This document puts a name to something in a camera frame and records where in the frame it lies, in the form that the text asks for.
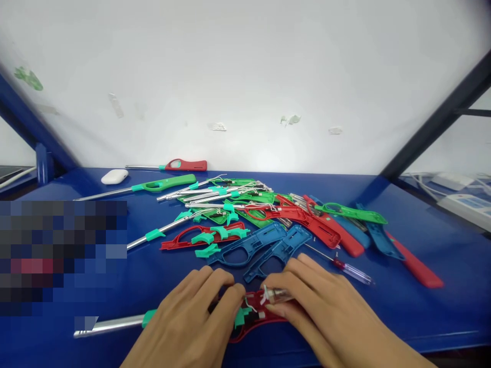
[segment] white backdrop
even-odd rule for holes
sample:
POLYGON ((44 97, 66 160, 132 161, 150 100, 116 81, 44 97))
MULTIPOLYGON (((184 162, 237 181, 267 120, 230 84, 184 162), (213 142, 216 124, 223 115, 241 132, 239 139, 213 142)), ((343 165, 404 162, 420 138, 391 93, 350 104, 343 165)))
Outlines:
POLYGON ((438 171, 491 175, 491 118, 461 116, 406 170, 438 171))
POLYGON ((0 166, 36 165, 34 150, 0 117, 0 166))
POLYGON ((378 174, 489 48, 481 1, 0 3, 5 76, 87 167, 378 174))

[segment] teal plastic part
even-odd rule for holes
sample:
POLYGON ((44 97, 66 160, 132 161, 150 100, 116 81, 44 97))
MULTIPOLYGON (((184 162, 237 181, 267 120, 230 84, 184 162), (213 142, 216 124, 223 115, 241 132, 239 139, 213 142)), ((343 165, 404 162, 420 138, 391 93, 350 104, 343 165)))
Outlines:
POLYGON ((186 217, 186 216, 191 216, 193 214, 193 212, 191 210, 189 211, 185 211, 185 212, 181 212, 174 220, 174 222, 176 222, 177 220, 181 220, 183 217, 186 217))
POLYGON ((218 244, 213 243, 208 248, 205 248, 203 250, 195 250, 194 254, 198 258, 208 258, 212 254, 217 253, 219 251, 221 251, 221 249, 218 249, 218 244))
POLYGON ((235 213, 234 205, 231 203, 225 203, 224 204, 224 210, 225 211, 230 211, 232 213, 235 213))
MULTIPOLYGON (((180 202, 184 202, 183 201, 183 198, 186 198, 186 196, 185 197, 178 198, 177 200, 180 201, 180 202)), ((200 210, 201 209, 192 209, 193 212, 197 212, 197 211, 200 211, 200 210)), ((218 225, 223 225, 226 222, 227 215, 229 213, 226 212, 226 211, 222 211, 222 212, 224 212, 224 214, 222 216, 214 217, 214 215, 216 215, 217 212, 218 212, 218 209, 213 210, 213 211, 210 211, 210 212, 206 212, 202 216, 206 217, 207 219, 212 220, 213 222, 217 223, 218 225)))
POLYGON ((251 311, 252 311, 251 307, 239 308, 239 311, 235 316, 234 329, 237 328, 237 326, 243 326, 246 323, 245 316, 247 316, 251 311))
POLYGON ((142 328, 147 327, 147 324, 150 322, 155 312, 157 312, 157 309, 153 309, 145 313, 143 316, 142 328))
POLYGON ((201 220, 205 219, 203 215, 198 215, 196 217, 193 217, 193 222, 201 222, 201 220))
POLYGON ((230 225, 230 222, 231 221, 238 221, 239 220, 239 215, 237 215, 235 212, 234 213, 230 213, 228 216, 227 216, 227 226, 230 225))
POLYGON ((153 240, 153 239, 156 239, 158 237, 164 237, 165 235, 162 234, 159 229, 155 229, 155 230, 152 230, 150 231, 149 233, 146 233, 145 234, 145 238, 147 239, 147 241, 150 241, 150 240, 153 240))
POLYGON ((139 190, 144 190, 145 188, 143 187, 143 185, 141 184, 138 184, 138 185, 135 185, 135 186, 132 186, 131 187, 131 190, 134 191, 134 192, 137 192, 139 190))
POLYGON ((245 238, 247 236, 247 233, 248 232, 250 232, 249 229, 243 230, 243 229, 236 228, 236 229, 229 230, 229 235, 230 236, 236 235, 236 236, 238 236, 239 238, 242 239, 242 238, 245 238))
POLYGON ((191 244, 196 244, 198 241, 204 241, 208 245, 211 244, 213 239, 215 239, 214 235, 216 232, 212 233, 201 233, 199 235, 196 235, 194 238, 191 239, 191 244))
POLYGON ((229 237, 229 232, 223 226, 214 226, 211 227, 210 230, 218 232, 222 240, 229 237))
POLYGON ((213 192, 218 192, 218 195, 227 194, 227 188, 224 187, 211 187, 210 189, 213 192))
POLYGON ((189 189, 191 189, 191 190, 196 190, 196 189, 198 189, 198 187, 199 187, 199 185, 198 185, 198 184, 199 184, 199 181, 196 181, 196 183, 191 184, 191 185, 189 186, 189 189))

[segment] utility lighter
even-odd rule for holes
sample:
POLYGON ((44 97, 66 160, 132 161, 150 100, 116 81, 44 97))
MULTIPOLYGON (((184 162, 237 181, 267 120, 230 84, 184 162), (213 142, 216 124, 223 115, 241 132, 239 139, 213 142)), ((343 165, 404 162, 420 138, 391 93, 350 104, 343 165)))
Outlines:
MULTIPOLYGON (((274 322, 286 322, 286 319, 277 316, 270 312, 266 305, 271 297, 266 299, 266 302, 261 304, 264 291, 248 292, 237 312, 235 317, 235 327, 230 337, 229 343, 237 343, 241 341, 250 331, 255 328, 274 322)), ((213 313, 218 303, 212 303, 208 308, 208 312, 213 313)), ((75 331, 73 338, 91 337, 113 331, 124 330, 135 326, 145 328, 152 317, 157 312, 157 309, 149 310, 145 314, 140 314, 131 317, 111 319, 107 321, 96 322, 90 331, 75 331)))
POLYGON ((169 162, 167 165, 159 166, 134 166, 126 165, 125 169, 150 169, 150 170, 175 170, 175 171, 206 171, 208 163, 204 161, 184 161, 183 159, 176 158, 169 162))
POLYGON ((130 188, 119 189, 119 190, 115 190, 112 192, 96 194, 96 195, 93 195, 90 197, 83 197, 83 198, 78 198, 78 199, 74 199, 74 200, 76 200, 76 201, 91 200, 91 199, 97 199, 97 198, 102 198, 102 197, 108 197, 108 196, 112 196, 112 195, 116 195, 116 194, 137 192, 140 190, 145 190, 148 192, 161 192, 167 188, 171 188, 171 187, 175 187, 175 186, 183 185, 183 184, 191 184, 191 183, 194 183, 195 181, 196 181, 196 177, 193 174, 181 175, 181 176, 176 176, 176 177, 172 177, 172 178, 168 178, 168 179, 149 181, 146 183, 137 184, 137 185, 132 186, 130 188))

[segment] metal frame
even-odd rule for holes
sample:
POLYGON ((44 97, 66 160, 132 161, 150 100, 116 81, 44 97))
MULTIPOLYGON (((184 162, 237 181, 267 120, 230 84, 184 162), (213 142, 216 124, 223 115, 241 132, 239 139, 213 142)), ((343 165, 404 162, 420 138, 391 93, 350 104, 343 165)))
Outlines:
POLYGON ((52 154, 42 143, 36 144, 36 167, 39 186, 45 186, 55 178, 52 154))
POLYGON ((78 167, 71 154, 36 117, 2 75, 0 75, 0 116, 33 150, 36 150, 37 144, 42 144, 46 152, 52 156, 54 167, 58 172, 66 172, 78 167))
POLYGON ((391 182, 397 181, 397 178, 461 115, 491 117, 491 111, 469 109, 490 87, 491 51, 482 58, 423 126, 409 139, 380 175, 391 182))

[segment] cable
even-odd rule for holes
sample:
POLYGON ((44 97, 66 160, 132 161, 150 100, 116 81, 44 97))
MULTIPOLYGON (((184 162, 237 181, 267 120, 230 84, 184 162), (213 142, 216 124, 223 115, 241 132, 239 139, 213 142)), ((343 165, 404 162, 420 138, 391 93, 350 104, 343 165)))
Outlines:
POLYGON ((436 175, 436 174, 439 174, 439 171, 436 172, 436 171, 433 171, 433 172, 430 172, 430 171, 424 171, 424 172, 416 172, 416 173, 403 173, 401 174, 401 176, 412 176, 412 175, 436 175))
POLYGON ((486 173, 477 173, 476 175, 477 175, 477 176, 480 176, 480 177, 486 177, 486 178, 488 178, 488 179, 491 179, 491 175, 486 174, 486 173))
POLYGON ((489 186, 489 184, 483 182, 481 179, 474 179, 474 180, 483 185, 482 188, 487 195, 491 195, 491 186, 489 186))
POLYGON ((0 189, 5 188, 7 185, 12 184, 17 179, 23 177, 24 175, 29 174, 30 172, 32 172, 34 170, 36 170, 35 166, 31 167, 30 169, 27 169, 25 171, 22 171, 21 173, 15 175, 15 176, 12 176, 10 179, 8 179, 8 180, 4 181, 2 184, 0 184, 0 189))
POLYGON ((421 174, 419 174, 417 178, 412 173, 408 173, 408 174, 409 174, 409 176, 411 176, 419 184, 419 186, 421 187, 421 189, 423 189, 426 192, 426 194, 428 194, 430 197, 432 197, 437 202, 440 200, 440 198, 438 198, 432 192, 437 193, 437 194, 440 194, 440 195, 442 195, 444 197, 447 196, 447 193, 443 193, 443 192, 440 192, 440 191, 438 191, 436 189, 430 188, 425 183, 423 183, 423 180, 421 179, 421 174))

